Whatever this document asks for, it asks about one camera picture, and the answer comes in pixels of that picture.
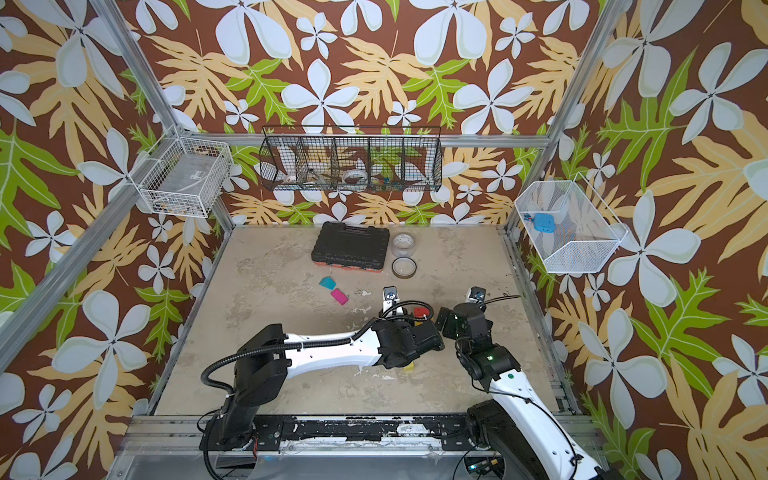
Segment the magenta block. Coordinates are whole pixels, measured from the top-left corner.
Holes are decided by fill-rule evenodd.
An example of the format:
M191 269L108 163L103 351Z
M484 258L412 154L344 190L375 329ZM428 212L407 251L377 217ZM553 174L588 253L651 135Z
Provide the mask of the magenta block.
M331 296L340 305L345 305L349 301L349 297L339 289L332 290Z

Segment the teal block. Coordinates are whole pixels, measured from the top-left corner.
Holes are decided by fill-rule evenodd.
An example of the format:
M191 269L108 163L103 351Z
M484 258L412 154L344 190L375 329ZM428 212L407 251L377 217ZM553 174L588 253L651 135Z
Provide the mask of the teal block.
M327 289L329 289L329 290L334 290L334 289L336 288L336 282L335 282L335 280L334 280L333 278L331 278L330 276L326 276L326 277L323 277L323 278L320 280L319 284L320 284L322 287L324 287L324 288L327 288Z

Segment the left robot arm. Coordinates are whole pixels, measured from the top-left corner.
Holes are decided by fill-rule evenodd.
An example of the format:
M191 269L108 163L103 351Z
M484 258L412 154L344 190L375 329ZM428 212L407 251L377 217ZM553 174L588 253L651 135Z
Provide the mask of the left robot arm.
M443 349L441 333L425 319L373 318L357 331L318 336L288 334L281 324L270 324L201 372L201 382L224 391L225 400L206 423L200 449L246 446L255 437L259 408L275 400L288 379L347 366L404 368Z

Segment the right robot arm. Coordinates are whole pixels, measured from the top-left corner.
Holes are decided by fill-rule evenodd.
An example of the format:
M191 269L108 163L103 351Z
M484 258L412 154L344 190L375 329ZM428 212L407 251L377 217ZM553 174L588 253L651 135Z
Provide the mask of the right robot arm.
M492 340L493 323L479 303L440 309L436 321L455 342L471 385L490 399L467 411L478 447L501 455L504 479L620 479L581 447L546 407L510 351Z

